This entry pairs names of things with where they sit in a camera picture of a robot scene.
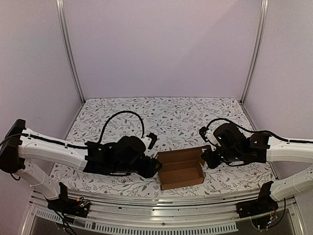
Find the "brown cardboard paper box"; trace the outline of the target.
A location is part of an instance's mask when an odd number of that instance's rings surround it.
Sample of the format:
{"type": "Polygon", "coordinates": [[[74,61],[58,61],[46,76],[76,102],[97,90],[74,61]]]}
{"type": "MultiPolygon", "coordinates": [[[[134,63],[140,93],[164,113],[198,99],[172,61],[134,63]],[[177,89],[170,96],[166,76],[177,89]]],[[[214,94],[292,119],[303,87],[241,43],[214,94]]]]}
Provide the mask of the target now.
{"type": "Polygon", "coordinates": [[[205,180],[201,155],[209,145],[180,150],[158,152],[156,159],[162,164],[158,171],[161,190],[200,185],[205,180]]]}

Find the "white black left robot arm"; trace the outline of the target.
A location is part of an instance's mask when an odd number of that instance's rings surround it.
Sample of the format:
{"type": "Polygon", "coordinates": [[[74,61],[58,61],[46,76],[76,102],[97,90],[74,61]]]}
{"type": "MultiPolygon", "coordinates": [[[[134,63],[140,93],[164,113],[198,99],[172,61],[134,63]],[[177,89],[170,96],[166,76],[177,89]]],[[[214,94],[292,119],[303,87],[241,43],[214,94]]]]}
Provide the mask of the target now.
{"type": "Polygon", "coordinates": [[[157,140],[150,134],[143,138],[124,136],[118,142],[70,142],[41,135],[26,128],[18,119],[0,144],[0,168],[26,180],[46,199],[53,200],[61,212],[69,212],[72,200],[61,194],[61,185],[50,178],[34,160],[67,165],[85,173],[128,176],[136,173],[148,179],[162,164],[146,155],[157,140]]]}

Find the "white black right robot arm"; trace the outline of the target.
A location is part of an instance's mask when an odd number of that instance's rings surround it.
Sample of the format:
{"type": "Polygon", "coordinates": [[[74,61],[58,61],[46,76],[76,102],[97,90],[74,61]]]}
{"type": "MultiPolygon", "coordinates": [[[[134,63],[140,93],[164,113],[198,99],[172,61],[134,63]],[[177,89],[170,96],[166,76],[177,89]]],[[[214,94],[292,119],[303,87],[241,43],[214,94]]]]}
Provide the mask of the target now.
{"type": "MultiPolygon", "coordinates": [[[[234,167],[283,161],[313,163],[312,140],[286,139],[267,130],[251,131],[250,137],[246,137],[243,134],[245,128],[227,119],[212,134],[208,134],[208,130],[208,126],[203,126],[199,134],[209,143],[201,158],[210,169],[222,163],[234,167]]],[[[263,184],[259,198],[253,202],[253,209],[256,213],[264,213],[272,201],[280,201],[312,187],[313,168],[310,166],[283,180],[263,184]]]]}

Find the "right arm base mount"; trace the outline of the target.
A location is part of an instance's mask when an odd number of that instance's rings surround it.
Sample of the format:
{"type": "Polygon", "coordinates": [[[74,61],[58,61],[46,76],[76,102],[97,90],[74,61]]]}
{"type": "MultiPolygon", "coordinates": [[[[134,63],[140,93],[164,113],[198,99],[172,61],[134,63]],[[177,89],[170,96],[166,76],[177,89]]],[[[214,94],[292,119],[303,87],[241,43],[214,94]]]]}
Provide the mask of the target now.
{"type": "Polygon", "coordinates": [[[273,183],[274,181],[269,181],[263,184],[256,199],[236,204],[236,212],[239,215],[239,218],[259,215],[279,208],[278,202],[270,196],[273,183]]]}

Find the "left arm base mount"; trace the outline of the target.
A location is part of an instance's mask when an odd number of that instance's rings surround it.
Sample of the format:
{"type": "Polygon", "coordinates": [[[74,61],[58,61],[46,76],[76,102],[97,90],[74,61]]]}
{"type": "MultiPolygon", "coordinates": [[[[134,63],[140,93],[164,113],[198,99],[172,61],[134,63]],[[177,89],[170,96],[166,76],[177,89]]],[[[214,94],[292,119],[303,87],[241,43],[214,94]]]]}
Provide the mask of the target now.
{"type": "Polygon", "coordinates": [[[63,214],[74,215],[87,218],[91,202],[89,199],[79,197],[71,199],[68,197],[67,187],[63,183],[59,183],[60,193],[57,199],[48,200],[48,208],[63,214]]]}

